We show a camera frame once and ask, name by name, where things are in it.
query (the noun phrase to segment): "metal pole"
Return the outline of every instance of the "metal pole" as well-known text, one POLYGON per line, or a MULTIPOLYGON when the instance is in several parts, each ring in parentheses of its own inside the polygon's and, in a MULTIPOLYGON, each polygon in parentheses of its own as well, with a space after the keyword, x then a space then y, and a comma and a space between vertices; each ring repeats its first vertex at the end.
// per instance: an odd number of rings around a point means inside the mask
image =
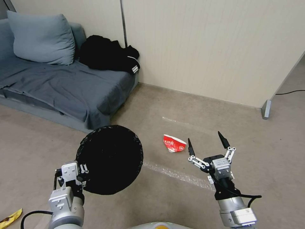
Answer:
POLYGON ((122 14, 122 23, 123 23, 123 32, 124 32, 124 40, 125 40, 125 48, 127 48, 127 36, 126 36, 126 26, 125 26, 125 17, 124 17, 124 9, 123 9, 123 0, 120 0, 121 3, 121 14, 122 14))

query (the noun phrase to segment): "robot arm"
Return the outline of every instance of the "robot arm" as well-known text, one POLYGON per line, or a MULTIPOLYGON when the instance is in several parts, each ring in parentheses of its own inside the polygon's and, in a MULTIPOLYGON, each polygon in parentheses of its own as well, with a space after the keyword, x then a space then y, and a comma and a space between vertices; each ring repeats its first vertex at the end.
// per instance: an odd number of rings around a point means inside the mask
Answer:
POLYGON ((88 173, 86 165, 78 165, 77 161, 67 162, 56 170, 54 190, 49 198, 53 212, 49 229, 82 228, 85 213, 82 190, 86 185, 82 180, 88 173), (57 177, 61 186, 59 189, 56 189, 57 177))
POLYGON ((235 147, 230 147, 227 139, 225 139, 220 132, 218 132, 224 148, 227 150, 226 154, 216 155, 204 158, 203 160, 197 158, 194 153, 190 139, 188 161, 200 168, 201 171, 208 173, 208 180, 210 184, 214 184, 216 192, 215 199, 218 201, 220 207, 220 217, 223 225, 230 228, 254 228, 257 218, 250 207, 250 204, 256 198, 261 196, 244 195, 235 188, 232 180, 234 179, 231 171, 231 163, 235 147), (242 197, 251 198, 246 206, 242 197))

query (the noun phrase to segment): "tape on floor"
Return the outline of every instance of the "tape on floor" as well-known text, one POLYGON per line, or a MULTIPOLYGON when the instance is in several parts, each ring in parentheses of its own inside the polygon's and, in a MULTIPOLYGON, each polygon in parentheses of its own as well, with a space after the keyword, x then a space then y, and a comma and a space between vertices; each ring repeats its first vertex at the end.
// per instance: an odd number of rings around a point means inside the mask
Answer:
POLYGON ((170 168, 167 168, 167 167, 164 167, 161 165, 157 165, 155 163, 151 163, 148 161, 143 161, 143 166, 150 170, 153 170, 153 171, 162 173, 164 175, 167 175, 169 177, 175 178, 177 180, 184 181, 184 182, 190 183, 192 185, 196 185, 198 187, 205 188, 205 189, 208 189, 211 191, 215 191, 215 188, 212 187, 207 180, 203 180, 203 179, 200 179, 200 178, 192 176, 192 175, 187 175, 186 173, 172 170, 170 168))

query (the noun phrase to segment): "gray sofa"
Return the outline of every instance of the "gray sofa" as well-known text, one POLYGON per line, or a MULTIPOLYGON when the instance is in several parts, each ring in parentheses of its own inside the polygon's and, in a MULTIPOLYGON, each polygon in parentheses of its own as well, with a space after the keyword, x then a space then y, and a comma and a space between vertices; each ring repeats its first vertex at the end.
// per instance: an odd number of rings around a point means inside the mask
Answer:
POLYGON ((138 83, 138 75, 89 69, 77 61, 86 40, 80 24, 70 23, 76 59, 69 66, 49 65, 14 55, 14 35, 0 20, 0 104, 90 132, 110 125, 110 117, 138 83))

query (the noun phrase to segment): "yellow object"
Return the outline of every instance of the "yellow object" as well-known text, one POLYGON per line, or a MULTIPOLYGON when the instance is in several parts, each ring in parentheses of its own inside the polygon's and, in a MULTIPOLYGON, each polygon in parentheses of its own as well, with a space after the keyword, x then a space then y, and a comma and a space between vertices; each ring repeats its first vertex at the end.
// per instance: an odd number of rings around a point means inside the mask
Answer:
POLYGON ((156 226, 155 229, 169 229, 169 228, 165 225, 159 225, 159 226, 156 226))
POLYGON ((22 208, 19 209, 17 212, 14 212, 9 217, 5 218, 4 220, 0 221, 0 229, 4 229, 9 226, 12 222, 14 222, 22 213, 22 208))

